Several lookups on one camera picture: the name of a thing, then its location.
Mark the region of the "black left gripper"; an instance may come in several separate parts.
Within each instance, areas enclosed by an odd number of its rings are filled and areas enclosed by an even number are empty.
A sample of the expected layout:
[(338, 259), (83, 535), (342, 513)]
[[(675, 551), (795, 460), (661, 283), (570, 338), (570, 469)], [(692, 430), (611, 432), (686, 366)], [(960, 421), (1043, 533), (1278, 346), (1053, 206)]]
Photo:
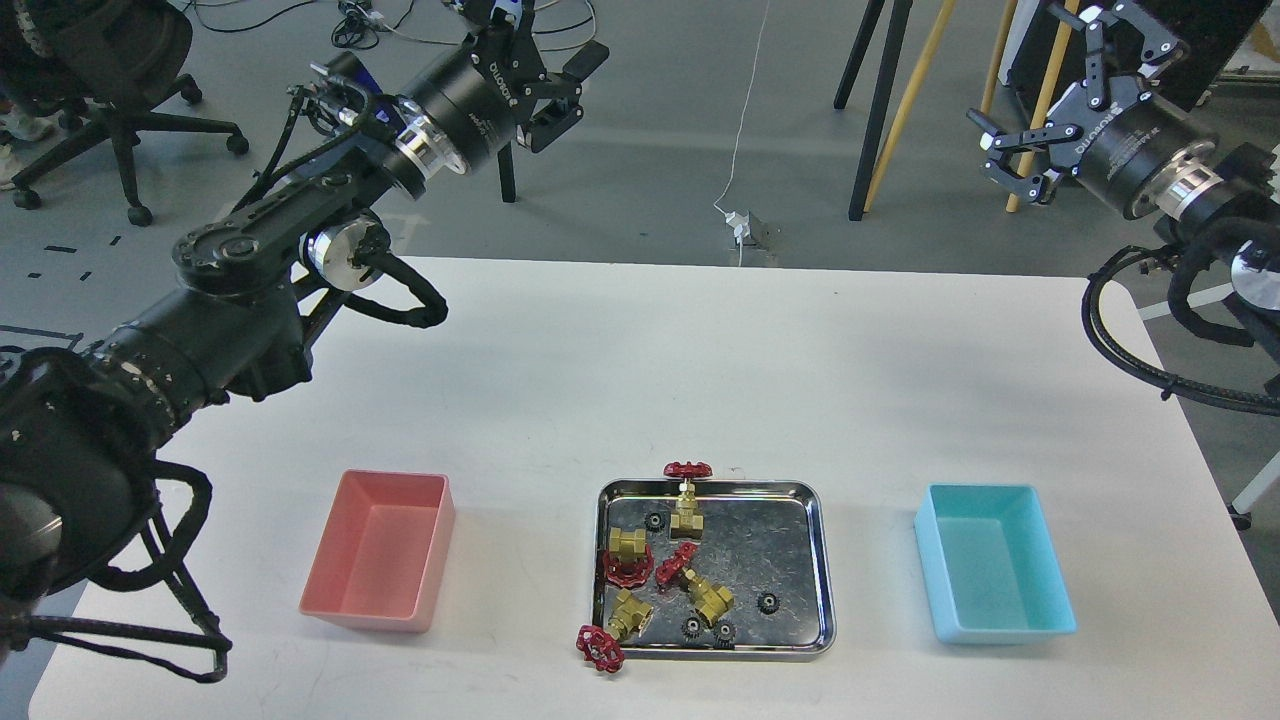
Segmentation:
[(530, 1), (494, 1), (489, 20), (401, 90), (404, 176), (462, 176), (508, 141), (540, 152), (582, 119), (584, 81), (611, 50), (585, 42), (561, 70), (549, 70), (527, 28)]

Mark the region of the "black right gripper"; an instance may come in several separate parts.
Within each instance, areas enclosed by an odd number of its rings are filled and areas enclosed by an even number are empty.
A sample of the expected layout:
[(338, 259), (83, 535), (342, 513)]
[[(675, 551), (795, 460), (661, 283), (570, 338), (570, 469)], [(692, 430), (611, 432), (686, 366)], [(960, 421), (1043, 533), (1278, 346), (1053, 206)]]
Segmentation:
[[(1128, 220), (1152, 211), (1181, 218), (1216, 186), (1206, 163), (1216, 136), (1148, 85), (1188, 56), (1188, 44), (1135, 1), (1082, 12), (1052, 1), (1050, 13), (1083, 36), (1084, 76), (1051, 106), (1046, 127), (1009, 133), (970, 108), (966, 118), (983, 131), (983, 174), (1034, 205), (1051, 204), (1071, 177)], [(1016, 170), (1024, 152), (1047, 152), (1048, 170)]]

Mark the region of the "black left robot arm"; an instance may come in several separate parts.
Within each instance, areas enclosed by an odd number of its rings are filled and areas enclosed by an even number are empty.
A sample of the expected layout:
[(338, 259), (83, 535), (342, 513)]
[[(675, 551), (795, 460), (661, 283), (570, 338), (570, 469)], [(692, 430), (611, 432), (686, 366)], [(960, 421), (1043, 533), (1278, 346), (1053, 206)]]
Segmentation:
[(439, 170), (492, 158), (513, 201), (513, 146), (540, 152), (577, 124), (584, 83), (609, 55), (589, 36), (553, 70), (534, 1), (451, 8), (466, 36), (399, 92), (352, 53), (315, 65), (276, 150), (298, 117), (325, 142), (270, 159), (228, 217), (182, 236), (174, 292), (86, 350), (32, 348), (4, 374), (4, 655), (40, 638), (143, 660), (108, 643), (127, 638), (212, 653), (205, 673), (154, 659), (178, 676), (227, 675), (232, 643), (186, 568), (212, 487), (157, 451), (204, 407), (308, 382), (342, 309), (442, 324), (447, 301), (393, 254), (374, 204), (390, 190), (419, 199)]

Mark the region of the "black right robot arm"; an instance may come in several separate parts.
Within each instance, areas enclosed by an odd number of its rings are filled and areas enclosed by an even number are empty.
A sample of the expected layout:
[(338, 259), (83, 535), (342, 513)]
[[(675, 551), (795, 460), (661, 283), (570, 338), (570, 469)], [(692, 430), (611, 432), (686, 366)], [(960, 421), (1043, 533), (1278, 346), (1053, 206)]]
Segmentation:
[(986, 176), (1023, 202), (1046, 205), (1073, 178), (1128, 220), (1160, 213), (1161, 249), (1126, 246), (1091, 274), (1082, 320), (1111, 364), (1174, 395), (1238, 413), (1274, 416), (1277, 382), (1262, 393), (1188, 379), (1153, 366), (1107, 331), (1100, 300), (1123, 269), (1153, 263), (1169, 272), (1171, 316), (1219, 345), (1262, 347), (1277, 356), (1277, 202), (1275, 155), (1243, 143), (1221, 161), (1215, 132), (1162, 97), (1157, 78), (1187, 54), (1185, 44), (1138, 3), (1070, 12), (1046, 8), (1062, 29), (1084, 38), (1084, 76), (1051, 106), (1041, 128), (1007, 132), (984, 113)]

